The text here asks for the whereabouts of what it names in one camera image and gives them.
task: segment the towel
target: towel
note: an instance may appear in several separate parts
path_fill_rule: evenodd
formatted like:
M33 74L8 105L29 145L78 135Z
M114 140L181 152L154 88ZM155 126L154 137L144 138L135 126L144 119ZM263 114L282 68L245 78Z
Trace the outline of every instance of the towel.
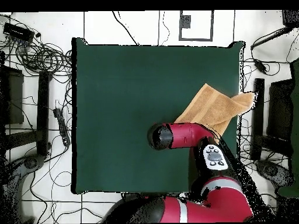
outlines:
M204 84L175 123L202 124L216 134L215 141L218 143L231 119L251 108L253 98L252 92L229 98Z

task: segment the control buttons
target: control buttons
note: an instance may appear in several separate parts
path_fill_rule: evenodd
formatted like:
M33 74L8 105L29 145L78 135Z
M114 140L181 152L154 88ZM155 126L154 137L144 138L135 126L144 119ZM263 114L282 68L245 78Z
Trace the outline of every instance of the control buttons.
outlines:
M208 154L208 160L212 162L219 162L222 160L222 157L219 153L211 152Z

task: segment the cable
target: cable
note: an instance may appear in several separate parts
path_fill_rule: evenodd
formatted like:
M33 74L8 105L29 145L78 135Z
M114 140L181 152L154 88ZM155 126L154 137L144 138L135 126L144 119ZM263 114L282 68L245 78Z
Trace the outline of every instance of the cable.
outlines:
M39 198L37 195L35 195L35 193L32 191L32 184L33 184L34 180L35 180L35 171L33 172L33 180L31 181L30 189L29 190L31 191L31 193L32 193L33 196L35 196L38 200L44 202L45 205L46 205L46 208L44 209L43 213L40 215L39 219L37 220L36 224L39 224L41 217L44 215L44 213L46 212L46 210L48 208L48 204L44 200L42 200L41 198Z
M162 23L163 23L163 25L165 26L165 23L164 23L164 16L165 16L165 11L164 11L164 14L163 14L163 19L162 19ZM170 31L169 31L169 29L168 29L168 27L166 27L166 28L167 28L167 30L168 30L168 36L167 36L167 39L166 39L165 41L163 41L161 45L163 45L164 42L168 41L169 35L171 34Z
M274 197L273 195L271 195L271 194L269 194L269 193L262 193L261 196L263 196L263 195L267 195L267 196L269 196L269 197L272 197L274 200L277 200L276 197Z
M289 62L289 61L287 60L287 58L288 58L288 56L290 55L292 46L293 46L293 44L295 43L295 40L298 38L298 36L299 36L299 33L297 34L297 36L296 36L296 38L294 39L294 41L291 43L290 49L289 49L288 54L287 54L287 57L286 57L286 61L287 61L287 62Z
M132 35L131 35L130 32L127 30L127 28L124 26L124 24L122 24L122 23L116 18L115 14L114 14L114 11L112 11L112 14L113 14L114 18L116 19L116 21L117 21L119 24L121 24L121 25L123 26L123 28L127 31L128 35L131 37L131 39L133 40L133 42L135 43L135 45L138 46L139 44L136 43L136 41L133 39Z
M265 37L267 37L267 36L269 36L269 35L271 35L271 34L273 34L273 33L282 31L282 30L284 30L284 29L285 29L285 27L283 27L283 28L281 28L281 29L278 29L278 30L275 30L275 31L273 31L272 33L266 34L266 35L264 35L264 36L262 36L262 37L259 37L258 39L256 39L256 40L253 42L252 45L254 45L258 40L260 40L260 39L262 39L262 38L265 38ZM261 61L261 60L259 60L259 59L255 59L255 58L253 57L253 52L252 52L252 51L253 51L253 49L251 49L251 57L252 57L253 60L258 60L258 61L260 61L260 62L264 62L264 61Z
M87 210L89 213L91 213L92 215L94 215L94 216L96 216L96 217L98 217L98 218L101 218L101 219L103 218L102 216L99 216L99 215L93 213L90 209L82 208L82 209L78 209L77 211L66 212L66 213L62 213L62 214L60 214L59 217L55 220L54 224L55 224L55 223L58 223L57 221L58 221L58 219L59 219L61 216L63 216L63 215L69 215L69 214L74 214L74 213L79 212L79 211L81 211L81 210L83 210L83 209Z

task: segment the black border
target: black border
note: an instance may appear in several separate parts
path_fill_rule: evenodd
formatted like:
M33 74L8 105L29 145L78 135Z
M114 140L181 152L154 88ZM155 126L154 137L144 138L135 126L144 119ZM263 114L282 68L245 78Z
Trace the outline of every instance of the black border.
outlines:
M180 10L180 20L183 16L183 11ZM210 28L210 38L182 38L182 25L180 22L179 28L179 41L209 41L213 42L213 34L214 34L214 11L211 11L211 28Z
M77 143L76 143L76 129L77 129L77 38L72 38L72 90L75 92L72 94L72 182L71 192L77 194Z

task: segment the black cable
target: black cable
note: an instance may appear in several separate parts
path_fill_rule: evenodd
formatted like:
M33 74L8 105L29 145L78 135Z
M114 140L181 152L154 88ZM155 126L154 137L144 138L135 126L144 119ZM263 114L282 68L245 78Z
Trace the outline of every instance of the black cable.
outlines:
M44 200L42 200L40 197L38 197L37 195L35 195L35 193L32 191L32 187L33 187L32 184L33 184L34 180L35 180L35 171L33 172L33 180L31 181L29 190L31 191L31 193L32 193L33 196L35 196L40 201L44 202L45 205L46 205L46 208L44 209L43 213L40 215L39 219L37 220L36 224L39 224L41 217L44 215L44 213L46 212L46 210L48 208L48 204Z
M263 196L263 195L267 195L267 196L272 197L273 199L277 200L276 197L274 197L273 195L271 195L269 193L262 193L261 196Z
M164 11L164 14L163 14L163 19L162 19L162 23L163 23L163 25L165 26L165 23L164 23L164 16L165 16L165 11ZM167 39L164 40L164 41L162 42L161 45L163 45L164 42L168 41L169 35L171 34L170 31L169 31L169 29L168 29L168 27L166 27L166 28L167 28L167 30L168 30L168 36L167 36Z
M57 185L57 186L59 186L59 187L66 187L66 186L69 186L69 185L71 185L71 182L69 183L69 184L67 184L67 185L58 185L55 181L56 181L56 179L59 177L59 175L61 175L61 174L63 174L63 173L69 173L70 175L72 175L70 172L68 172L68 171L62 171L62 172L60 172L60 173L58 173L57 174L57 176L55 177L55 179L53 180L52 179L52 177L51 177L51 179L52 179L52 182L53 182L53 184L52 184L52 189L51 189L51 203L52 203L52 205L51 205L51 215L50 216L52 216L52 218L53 218L53 222L55 222L55 210L56 210L56 203L53 203L53 187L54 187L54 185Z
M68 147L65 148L64 151L61 152L59 155L63 155L67 150L68 150ZM32 185L32 187L34 187L34 186L35 186L40 180L42 180L47 174L48 174L48 172L45 173L45 175L44 175L42 178L40 178L34 185ZM27 191L25 191L25 192L22 194L22 196L24 196L29 190L30 190L30 189L28 189Z
M294 41L291 43L290 49L289 49L288 54L287 54L287 57L286 57L286 61L287 61L287 62L288 62L287 58L288 58L288 56L290 55L292 46L293 46L293 44L295 43L295 40L298 38L298 36L299 36L299 32L298 32L296 38L294 39Z
M96 216L96 217L98 217L98 218L101 218L101 219L103 218L102 216L99 216L99 215L93 213L90 209L82 208L82 209L78 209L78 210L76 210L76 211L66 212L66 213L62 213L62 214L60 214L59 217L55 220L54 224L58 223L57 221L58 221L58 219L59 219L61 216L63 216L63 215L74 214L74 213L77 213L77 212L79 212L79 211L81 211L81 210L83 210L83 209L87 210L89 213L91 213L92 215L94 215L94 216Z
M136 43L136 41L133 39L132 35L130 34L130 32L127 30L127 28L124 26L124 24L122 24L117 18L116 15L114 14L114 11L112 11L112 14L114 16L114 18L116 19L116 21L121 24L123 26L123 28L127 31L128 35L131 37L131 39L133 40L133 42L135 43L135 45L139 45L138 43Z
M262 37L259 37L258 39L256 39L256 40L253 42L252 45L254 45L258 40L260 40L260 39L262 39L262 38L265 38L265 37L267 37L267 36L269 36L269 35L271 35L271 34L273 34L273 33L282 31L282 30L284 30L284 29L285 29L285 28L283 27L283 28L281 28L281 29L278 29L278 30L273 31L272 33L269 33L269 34L266 34L266 35L264 35L264 36L262 36ZM252 52L252 51L253 51L253 49L251 49L251 57L252 57L253 60L258 60L258 61L260 61L260 62L264 62L264 61L261 61L261 60L259 60L259 59L255 59L255 58L253 57L253 52Z

